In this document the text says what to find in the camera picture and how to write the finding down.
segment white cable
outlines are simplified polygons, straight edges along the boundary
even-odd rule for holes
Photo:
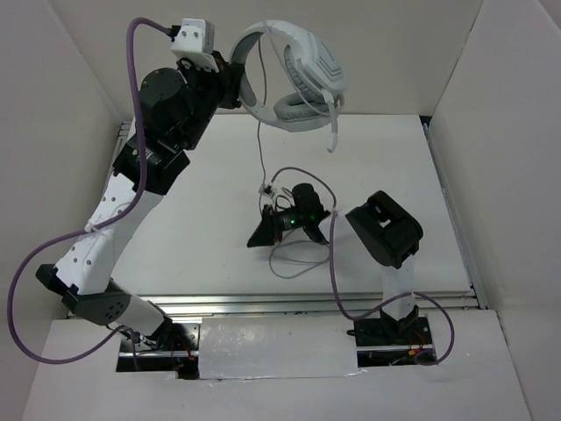
[[[85,231],[87,234],[90,234],[90,233],[92,233],[92,232],[95,232],[96,234],[101,235],[102,237],[105,237],[106,239],[110,239],[110,236],[109,236],[109,235],[107,235],[107,234],[106,234],[105,232],[103,232],[102,230],[98,229],[98,228],[96,227],[96,224],[94,224],[94,223],[91,222],[91,221],[88,221],[88,223],[86,224],[86,226],[84,226],[84,231]]]
[[[309,108],[311,108],[312,110],[314,110],[315,112],[317,112],[318,114],[321,114],[322,116],[330,116],[331,113],[330,112],[324,112],[324,111],[319,111],[316,107],[314,107],[311,103],[309,103],[306,98],[304,98],[304,95],[302,94],[302,92],[298,89],[298,87],[296,86],[296,84],[294,83],[294,81],[292,80],[292,78],[290,77],[290,73],[288,72],[287,66],[284,62],[284,60],[281,57],[281,53],[279,53],[279,50],[277,49],[277,46],[274,44],[274,40],[273,40],[273,35],[271,34],[271,30],[269,29],[269,25],[266,23],[266,21],[263,21],[263,26],[265,27],[265,33],[267,35],[267,37],[269,38],[269,42],[271,43],[271,46],[273,47],[274,53],[277,56],[277,59],[279,59],[279,63],[282,66],[284,73],[287,75],[288,80],[290,81],[290,83],[292,84],[292,87],[295,89],[296,93],[298,94],[298,96],[301,98],[301,100],[308,105]]]
[[[337,142],[339,141],[339,126],[337,123],[337,113],[335,112],[335,100],[333,99],[333,95],[327,89],[322,89],[322,94],[323,100],[327,104],[331,115],[331,136],[330,145],[327,147],[327,152],[333,153],[335,152]]]

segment cable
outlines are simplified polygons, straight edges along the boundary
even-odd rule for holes
[[[421,347],[420,347],[420,349],[423,349],[423,348],[424,348],[424,344],[425,344],[425,342],[424,342],[424,336],[423,336],[421,333],[417,332],[417,331],[415,331],[415,335],[416,335],[418,338],[421,339]]]
[[[282,191],[284,191],[288,197],[293,197],[293,196],[292,196],[292,191],[290,191],[290,190],[287,189],[286,187],[281,187],[280,189],[281,189]]]
[[[316,107],[314,107],[311,103],[309,103],[306,98],[304,98],[304,95],[302,94],[302,92],[296,86],[295,81],[293,81],[292,78],[290,77],[290,73],[287,70],[287,66],[286,66],[284,60],[282,59],[281,53],[279,53],[279,50],[277,49],[277,46],[274,44],[273,35],[271,34],[271,30],[269,29],[269,25],[267,24],[267,22],[265,20],[263,21],[263,26],[265,27],[265,33],[266,33],[267,37],[269,38],[269,42],[271,43],[271,46],[273,47],[274,53],[276,54],[277,58],[279,59],[280,66],[284,69],[284,73],[287,75],[288,80],[292,84],[292,87],[295,89],[295,92],[298,94],[300,99],[306,105],[308,105],[309,108],[314,110],[316,113],[321,114],[322,116],[330,116],[331,114],[329,112],[319,111]]]
[[[188,358],[192,360],[193,357],[191,357],[191,348],[189,348],[189,346],[187,345],[187,341],[179,335],[177,336],[177,339],[183,344],[185,351],[187,351]]]
[[[274,209],[275,209],[275,210],[281,209],[281,210],[285,211],[286,209],[288,209],[288,208],[284,208],[284,207],[282,207],[282,206],[279,206],[279,199],[284,199],[284,200],[286,200],[286,201],[288,202],[288,207],[293,206],[293,205],[292,205],[292,202],[290,202],[290,199],[289,199],[288,197],[283,196],[283,195],[277,195],[277,197],[274,199]]]
[[[137,358],[137,346],[134,342],[134,331],[130,327],[127,328],[126,331],[128,331],[131,334],[132,361],[134,362],[134,369],[140,371],[140,366],[138,365],[138,358]]]
[[[271,253],[269,254],[269,268],[271,269],[271,272],[273,272],[273,275],[275,275],[275,276],[277,276],[277,277],[279,277],[279,278],[281,278],[281,279],[294,279],[294,278],[297,278],[298,276],[303,275],[303,274],[305,274],[306,272],[308,272],[308,271],[310,271],[310,270],[312,270],[312,269],[314,269],[314,268],[317,268],[318,266],[321,266],[321,265],[323,265],[324,263],[327,263],[327,262],[329,261],[329,255],[328,255],[327,258],[325,258],[324,260],[321,260],[321,261],[297,260],[297,259],[291,259],[291,258],[288,258],[288,257],[278,257],[278,256],[275,256],[275,255],[274,255],[274,252],[276,252],[278,249],[283,248],[283,247],[292,246],[292,245],[294,245],[294,244],[308,244],[308,243],[316,244],[316,243],[314,243],[314,241],[311,241],[311,240],[309,240],[309,239],[298,239],[298,240],[295,240],[295,241],[290,241],[289,243],[285,243],[284,241],[286,241],[286,239],[288,238],[288,236],[290,236],[293,232],[295,232],[295,230],[293,230],[293,231],[289,232],[287,235],[285,235],[285,237],[284,237],[284,239],[282,239],[281,243],[279,243],[279,244],[277,244],[277,245],[271,247]],[[273,259],[284,260],[284,261],[290,261],[290,262],[293,262],[293,263],[300,263],[300,264],[303,264],[303,265],[313,265],[313,266],[311,266],[311,267],[309,267],[309,268],[305,268],[305,269],[303,269],[302,271],[300,271],[300,272],[298,272],[297,274],[294,274],[294,275],[281,275],[281,274],[278,274],[278,273],[274,270],[274,268],[273,268]]]
[[[263,61],[263,52],[261,51],[261,38],[257,41],[257,50],[259,52],[259,63],[261,63],[261,70],[263,72],[263,85],[265,87],[265,93],[263,94],[263,105],[266,104],[267,97],[267,83],[266,83],[266,70],[265,62]],[[257,123],[257,144],[259,146],[259,160],[261,161],[261,168],[263,169],[263,181],[261,185],[265,184],[266,181],[266,169],[265,162],[263,161],[263,146],[261,145],[261,120]],[[261,199],[262,195],[259,194],[259,214],[261,214]]]
[[[146,18],[133,19],[129,24],[129,28],[126,33],[126,61],[127,61],[128,74],[129,74],[129,83],[131,86],[132,105],[134,109],[134,114],[136,116],[137,142],[138,142],[138,150],[139,150],[138,161],[140,166],[140,179],[138,181],[138,190],[132,201],[121,213],[118,213],[115,217],[109,218],[106,221],[103,221],[102,223],[96,225],[97,230],[102,230],[106,226],[114,224],[120,219],[126,217],[137,205],[146,187],[146,177],[148,172],[147,165],[146,165],[146,141],[144,135],[144,124],[142,120],[142,109],[140,107],[140,97],[138,95],[136,68],[134,65],[134,33],[140,25],[147,25],[152,27],[153,29],[165,33],[166,35],[169,34],[169,30],[167,28],[158,25],[152,20]],[[18,332],[16,331],[16,325],[14,322],[14,296],[16,294],[16,287],[18,285],[19,278],[21,277],[21,274],[24,272],[25,267],[29,264],[29,262],[33,259],[33,257],[35,257],[37,254],[39,254],[46,248],[50,246],[54,246],[55,244],[59,244],[60,242],[66,241],[67,239],[73,239],[79,237],[85,233],[86,233],[85,230],[70,232],[68,234],[61,235],[55,239],[50,239],[47,242],[43,243],[42,245],[36,247],[20,263],[18,269],[16,270],[16,273],[14,274],[11,280],[10,288],[8,289],[8,299],[7,299],[7,306],[6,306],[8,329],[10,330],[11,338],[13,339],[16,346],[32,360],[36,360],[44,364],[68,364],[70,362],[78,361],[97,351],[117,333],[117,331],[112,332],[107,338],[102,340],[99,344],[91,348],[89,351],[86,351],[85,353],[81,353],[80,355],[76,355],[75,357],[72,358],[53,360],[49,358],[43,358],[42,356],[37,355],[29,348],[27,348],[27,346],[25,346],[25,344],[22,342],[21,338],[19,337]]]
[[[330,257],[329,257],[329,263],[330,263],[330,278],[331,278],[331,287],[333,289],[333,296],[335,298],[335,303],[337,304],[337,307],[339,308],[339,311],[341,311],[341,314],[343,314],[343,316],[345,316],[346,318],[348,318],[349,320],[356,322],[359,320],[363,320],[369,316],[371,316],[372,314],[380,311],[383,307],[387,306],[390,303],[393,303],[394,301],[397,301],[401,298],[404,298],[406,296],[411,296],[411,295],[416,295],[421,297],[424,300],[427,300],[428,302],[432,303],[435,307],[437,307],[437,309],[439,309],[444,317],[446,318],[446,321],[448,322],[448,325],[450,327],[450,343],[448,345],[448,348],[446,349],[446,352],[443,354],[442,357],[440,357],[438,360],[432,361],[432,362],[421,362],[418,360],[418,358],[425,354],[425,353],[431,353],[432,350],[429,349],[425,349],[423,351],[421,351],[420,353],[416,353],[415,357],[414,357],[414,361],[416,364],[420,365],[420,366],[434,366],[436,364],[440,364],[441,362],[443,362],[444,360],[446,360],[446,358],[448,358],[448,356],[450,355],[452,348],[454,347],[454,342],[456,340],[456,330],[454,329],[454,324],[452,322],[452,319],[450,317],[450,314],[448,314],[448,311],[446,311],[446,309],[440,305],[434,298],[431,298],[429,296],[427,296],[426,294],[423,294],[422,292],[403,292],[401,294],[398,294],[397,296],[393,296],[389,299],[387,299],[386,301],[376,305],[373,309],[367,311],[366,313],[363,313],[359,316],[351,316],[351,314],[349,314],[343,306],[343,302],[341,300],[341,296],[339,295],[339,291],[337,289],[337,279],[335,276],[335,247],[333,245],[334,243],[334,232],[335,232],[335,220],[337,219],[337,211],[336,211],[336,206],[337,206],[337,197],[335,196],[335,193],[333,192],[333,190],[327,185],[326,182],[324,182],[323,180],[321,180],[319,177],[311,174],[310,172],[306,171],[305,169],[301,169],[298,167],[284,167],[279,169],[274,175],[273,178],[271,179],[271,182],[273,182],[280,173],[284,172],[284,171],[288,171],[288,170],[294,170],[294,171],[298,171],[301,173],[304,173],[305,175],[309,175],[310,177],[312,177],[314,180],[317,180],[318,182],[320,182],[331,194],[331,197],[333,198],[333,210],[332,210],[332,214],[331,214],[331,223],[330,223],[330,243],[329,243],[329,249],[330,249]]]
[[[169,356],[170,356],[171,359],[172,359],[172,370],[175,370],[175,361],[174,361],[174,338],[172,338],[171,350],[170,350]]]

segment white wall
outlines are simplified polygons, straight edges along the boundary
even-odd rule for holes
[[[83,226],[110,165],[117,122],[91,74],[41,0],[0,5],[0,394],[2,419],[20,419],[37,364],[12,344],[6,295],[18,263],[39,243]],[[40,353],[57,298],[33,277],[17,290],[18,329]]]
[[[561,31],[537,0],[486,0],[430,133],[536,421],[557,420]]]
[[[481,0],[50,0],[84,57],[119,110],[131,114],[124,65],[126,26],[136,16],[163,25],[206,18],[216,25],[215,48],[229,56],[249,25],[267,18],[294,22],[325,38],[344,63],[350,113],[432,115],[450,78]],[[138,33],[138,74],[174,66],[168,40],[148,29]],[[270,100],[290,93],[286,76],[268,43],[265,60]],[[250,81],[262,79],[257,54],[250,56]]]

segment headphone microphone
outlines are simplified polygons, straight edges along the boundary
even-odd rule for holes
[[[245,30],[231,53],[231,62],[245,64],[251,49],[263,35],[269,38],[295,93],[284,96],[271,109],[255,96],[246,75],[242,76],[239,99],[245,109],[266,125],[288,132],[306,132],[331,124],[330,143],[337,146],[337,117],[344,105],[347,80],[337,55],[316,35],[280,20],[267,20]],[[273,34],[287,42],[281,55]]]

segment headphone ear cup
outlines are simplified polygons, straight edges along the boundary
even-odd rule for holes
[[[306,85],[304,80],[302,80],[302,78],[298,75],[298,71],[296,70],[296,66],[295,66],[295,59],[294,56],[292,55],[292,52],[290,51],[290,46],[286,46],[286,48],[284,49],[284,64],[287,67],[287,71],[288,74],[290,75],[290,79],[292,79],[292,82],[295,83],[296,88],[300,90],[300,92],[302,93],[304,98],[306,98],[307,101],[316,101],[319,103],[324,103],[323,96],[317,94],[312,89],[310,89],[308,85]]]
[[[321,112],[329,112],[329,107],[326,103],[316,103],[314,101],[309,101],[309,103]],[[309,108],[309,106],[302,101],[300,96],[295,93],[281,98],[274,105],[273,110],[279,120],[287,123],[324,117]]]

